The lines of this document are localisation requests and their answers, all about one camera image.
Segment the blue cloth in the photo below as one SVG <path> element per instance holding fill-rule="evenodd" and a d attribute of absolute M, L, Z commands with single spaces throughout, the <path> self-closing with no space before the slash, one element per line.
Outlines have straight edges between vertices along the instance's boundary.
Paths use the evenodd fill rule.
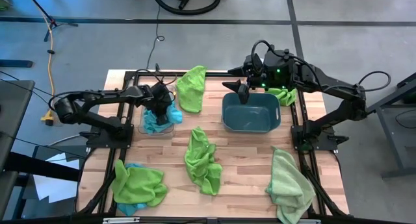
<path fill-rule="evenodd" d="M 143 115 L 144 130 L 146 133 L 153 134 L 155 132 L 162 132 L 174 123 L 182 123 L 182 112 L 175 107 L 175 102 L 172 102 L 166 109 L 166 116 L 169 122 L 164 125 L 158 125 L 155 114 L 151 110 L 146 110 Z"/>
<path fill-rule="evenodd" d="M 145 166 L 136 163 L 128 163 L 127 165 L 125 165 L 125 168 L 145 168 Z M 133 205 L 117 203 L 117 208 L 118 210 L 122 211 L 122 213 L 126 216 L 132 216 L 133 214 L 135 214 L 137 210 L 147 208 L 147 205 L 144 203 Z"/>

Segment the concrete floor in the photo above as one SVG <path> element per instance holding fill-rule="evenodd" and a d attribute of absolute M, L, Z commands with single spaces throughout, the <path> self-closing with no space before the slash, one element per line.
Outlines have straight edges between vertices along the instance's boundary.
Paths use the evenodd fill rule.
<path fill-rule="evenodd" d="M 157 13 L 154 0 L 38 1 L 58 17 L 155 19 Z M 176 0 L 165 1 L 177 5 Z M 192 0 L 189 7 L 209 1 Z M 416 21 L 416 0 L 293 1 L 298 20 Z M 14 0 L 14 8 L 0 12 L 3 15 L 39 17 L 30 0 Z M 160 18 L 290 20 L 286 0 L 223 0 L 217 9 L 202 16 L 174 16 L 161 10 Z M 330 76 L 355 83 L 373 70 L 391 74 L 388 88 L 367 94 L 368 105 L 393 92 L 397 82 L 415 72 L 412 65 L 416 62 L 416 27 L 299 27 L 299 31 L 305 59 Z M 38 88 L 50 90 L 46 70 L 49 43 L 43 42 L 45 32 L 44 23 L 0 22 L 0 58 L 34 61 L 33 68 L 2 68 L 2 71 L 20 79 L 32 79 Z M 209 69 L 234 68 L 242 64 L 258 39 L 294 51 L 290 25 L 162 24 L 159 34 L 166 40 L 157 43 L 151 68 L 156 62 L 162 69 L 190 69 L 200 64 Z M 154 37 L 152 24 L 80 24 L 77 28 L 57 28 L 54 30 L 57 53 L 53 57 L 57 92 L 102 88 L 108 69 L 144 68 Z M 371 88 L 384 82 L 384 77 L 375 75 L 364 86 Z M 327 111 L 336 109 L 340 103 L 326 95 L 324 100 Z M 46 127 L 40 122 L 46 110 L 47 106 L 33 96 L 18 137 L 50 143 L 88 129 L 82 125 Z M 339 149 L 350 213 L 359 218 L 414 222 L 416 177 L 391 180 L 380 177 L 380 173 L 396 166 L 378 118 L 346 121 L 335 130 L 350 137 Z M 33 148 L 16 142 L 14 150 L 31 155 Z M 27 218 L 36 215 L 35 211 L 27 213 Z"/>

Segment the yellow cable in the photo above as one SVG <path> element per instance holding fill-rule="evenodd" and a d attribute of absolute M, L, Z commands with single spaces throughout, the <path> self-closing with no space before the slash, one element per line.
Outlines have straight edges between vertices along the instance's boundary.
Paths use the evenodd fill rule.
<path fill-rule="evenodd" d="M 45 14 L 42 12 L 42 10 L 40 10 L 40 8 L 39 8 L 38 5 L 35 4 L 35 6 L 37 7 L 37 9 L 39 10 L 39 12 L 41 13 L 41 15 L 42 15 L 42 17 L 43 17 L 43 19 L 44 19 L 44 21 L 46 23 L 47 29 L 49 31 L 49 35 L 51 35 L 51 51 L 53 51 L 53 35 L 52 35 L 52 29 L 49 26 L 49 23 L 47 22 L 47 19 L 46 19 Z M 55 87 L 53 86 L 53 78 L 52 78 L 52 72 L 51 72 L 51 61 L 52 61 L 52 54 L 50 53 L 49 54 L 49 60 L 47 61 L 47 74 L 49 76 L 49 81 L 51 83 L 52 95 L 54 95 L 55 94 Z M 48 119 L 53 120 L 52 112 L 51 112 L 50 109 L 46 112 L 45 116 L 41 118 L 42 121 L 45 121 L 45 120 L 48 120 Z"/>

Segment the wooden table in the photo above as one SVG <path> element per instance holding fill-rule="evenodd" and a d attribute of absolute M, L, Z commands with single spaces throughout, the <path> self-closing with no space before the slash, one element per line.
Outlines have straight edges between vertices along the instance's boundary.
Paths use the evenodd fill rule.
<path fill-rule="evenodd" d="M 104 89 L 121 88 L 124 73 L 125 70 L 109 70 Z M 290 152 L 298 161 L 290 134 L 293 124 L 291 110 L 289 107 L 281 108 L 281 125 L 268 134 L 236 134 L 225 131 L 221 122 L 222 98 L 230 90 L 221 83 L 235 80 L 236 78 L 207 77 L 202 111 L 199 114 L 183 112 L 183 123 L 175 126 L 173 138 L 152 138 L 139 133 L 137 126 L 140 124 L 141 107 L 135 109 L 135 133 L 125 161 L 164 171 L 163 182 L 169 189 L 158 207 L 141 210 L 136 215 L 276 217 L 276 206 L 265 193 L 270 182 L 271 145 Z M 141 77 L 139 80 L 139 84 L 154 83 L 154 77 Z M 317 119 L 326 113 L 321 93 L 305 93 L 305 100 L 310 119 Z M 118 105 L 102 105 L 98 113 L 107 117 L 115 116 L 117 108 Z M 301 116 L 300 107 L 297 106 L 296 109 Z M 197 126 L 205 131 L 210 142 L 216 144 L 215 160 L 224 168 L 222 185 L 215 197 L 201 194 L 185 169 L 183 157 L 190 132 Z M 97 149 L 86 162 L 79 187 L 78 209 L 85 207 L 101 186 L 108 154 L 108 149 Z M 343 182 L 335 157 L 326 151 L 317 151 L 316 154 L 322 186 L 339 208 L 348 213 Z M 105 210 L 108 210 L 111 199 L 110 190 Z"/>

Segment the black hose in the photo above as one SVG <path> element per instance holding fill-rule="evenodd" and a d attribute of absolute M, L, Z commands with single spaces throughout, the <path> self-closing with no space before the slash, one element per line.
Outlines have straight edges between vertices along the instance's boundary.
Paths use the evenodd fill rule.
<path fill-rule="evenodd" d="M 155 0 L 155 1 L 157 4 L 159 4 L 159 6 L 169 11 L 170 13 L 181 15 L 181 16 L 195 16 L 198 14 L 204 14 L 204 13 L 214 10 L 214 8 L 216 8 L 216 6 L 220 4 L 221 0 L 215 0 L 211 5 L 203 7 L 201 9 L 196 9 L 196 10 L 183 10 L 183 8 L 187 5 L 189 0 L 182 0 L 181 4 L 179 5 L 179 9 L 166 5 L 162 0 Z"/>

